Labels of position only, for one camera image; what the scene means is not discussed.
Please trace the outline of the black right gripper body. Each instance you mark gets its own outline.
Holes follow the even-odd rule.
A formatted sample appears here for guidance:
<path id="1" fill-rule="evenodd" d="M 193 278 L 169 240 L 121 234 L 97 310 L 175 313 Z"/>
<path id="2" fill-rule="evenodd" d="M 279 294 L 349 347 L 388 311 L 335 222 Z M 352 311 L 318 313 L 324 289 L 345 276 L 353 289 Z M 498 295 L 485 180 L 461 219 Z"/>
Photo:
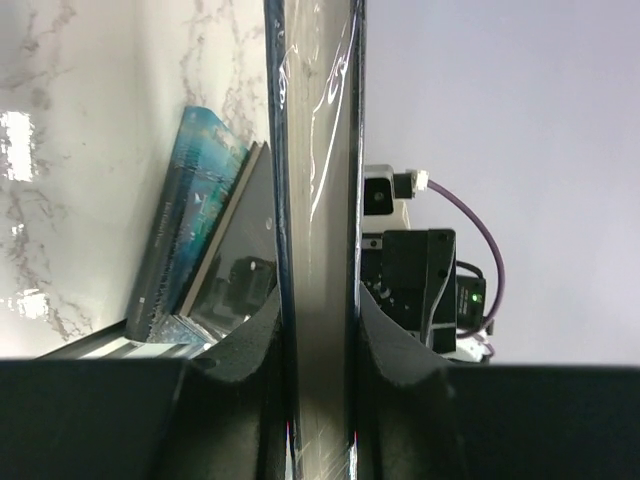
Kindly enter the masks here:
<path id="1" fill-rule="evenodd" d="M 456 233 L 387 230 L 362 239 L 361 280 L 380 309 L 436 353 L 457 343 Z"/>

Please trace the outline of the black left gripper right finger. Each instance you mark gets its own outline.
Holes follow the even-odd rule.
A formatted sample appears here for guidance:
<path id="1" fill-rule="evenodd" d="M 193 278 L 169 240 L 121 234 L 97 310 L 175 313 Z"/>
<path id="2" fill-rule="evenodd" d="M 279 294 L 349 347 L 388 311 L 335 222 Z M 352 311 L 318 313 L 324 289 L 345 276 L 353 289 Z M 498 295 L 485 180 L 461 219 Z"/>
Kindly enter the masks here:
<path id="1" fill-rule="evenodd" d="M 633 367 L 462 365 L 361 295 L 361 479 L 635 479 Z"/>

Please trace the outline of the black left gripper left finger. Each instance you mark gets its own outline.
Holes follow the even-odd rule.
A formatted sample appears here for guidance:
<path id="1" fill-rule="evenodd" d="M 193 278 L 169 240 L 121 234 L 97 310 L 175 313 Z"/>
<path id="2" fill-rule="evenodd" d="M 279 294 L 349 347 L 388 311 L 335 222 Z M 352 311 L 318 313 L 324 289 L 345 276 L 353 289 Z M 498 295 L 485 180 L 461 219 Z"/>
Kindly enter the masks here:
<path id="1" fill-rule="evenodd" d="M 281 479 L 280 296 L 195 359 L 5 361 L 5 479 Z"/>

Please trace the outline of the black book with barcode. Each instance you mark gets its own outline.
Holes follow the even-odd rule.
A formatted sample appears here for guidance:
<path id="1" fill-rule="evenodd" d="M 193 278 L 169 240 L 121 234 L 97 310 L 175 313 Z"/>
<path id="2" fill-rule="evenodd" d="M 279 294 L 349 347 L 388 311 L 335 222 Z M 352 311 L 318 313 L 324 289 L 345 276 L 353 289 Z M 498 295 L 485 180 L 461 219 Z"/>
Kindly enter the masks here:
<path id="1" fill-rule="evenodd" d="M 271 150 L 249 158 L 210 236 L 176 319 L 214 344 L 256 314 L 276 285 Z"/>

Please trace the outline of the teal ocean cover book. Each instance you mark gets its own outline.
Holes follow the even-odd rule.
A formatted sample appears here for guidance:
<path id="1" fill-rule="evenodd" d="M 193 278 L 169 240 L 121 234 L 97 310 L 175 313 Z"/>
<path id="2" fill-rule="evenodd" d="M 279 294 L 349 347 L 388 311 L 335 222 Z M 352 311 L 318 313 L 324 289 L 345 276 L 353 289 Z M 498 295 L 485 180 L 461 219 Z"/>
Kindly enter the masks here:
<path id="1" fill-rule="evenodd" d="M 148 342 L 178 308 L 247 155 L 212 110 L 184 109 L 125 314 L 128 339 Z"/>

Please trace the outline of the dark blue Wuthering Heights book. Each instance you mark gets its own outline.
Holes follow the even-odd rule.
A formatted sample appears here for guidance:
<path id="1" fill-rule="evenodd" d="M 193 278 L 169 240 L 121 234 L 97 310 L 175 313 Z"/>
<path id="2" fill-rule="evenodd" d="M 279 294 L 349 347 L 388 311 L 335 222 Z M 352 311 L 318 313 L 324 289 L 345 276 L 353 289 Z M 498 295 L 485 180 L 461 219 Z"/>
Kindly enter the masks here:
<path id="1" fill-rule="evenodd" d="M 366 5 L 264 5 L 278 282 L 297 479 L 356 475 Z"/>

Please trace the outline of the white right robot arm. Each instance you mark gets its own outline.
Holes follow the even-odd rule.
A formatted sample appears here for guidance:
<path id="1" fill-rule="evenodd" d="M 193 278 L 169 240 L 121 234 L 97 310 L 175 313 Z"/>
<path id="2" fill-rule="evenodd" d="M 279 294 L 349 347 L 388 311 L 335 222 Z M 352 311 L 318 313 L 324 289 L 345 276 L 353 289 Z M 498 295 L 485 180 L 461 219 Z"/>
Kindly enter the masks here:
<path id="1" fill-rule="evenodd" d="M 451 229 L 387 230 L 362 240 L 361 280 L 378 307 L 440 355 L 457 350 L 457 335 L 482 325 L 486 280 L 458 272 Z"/>

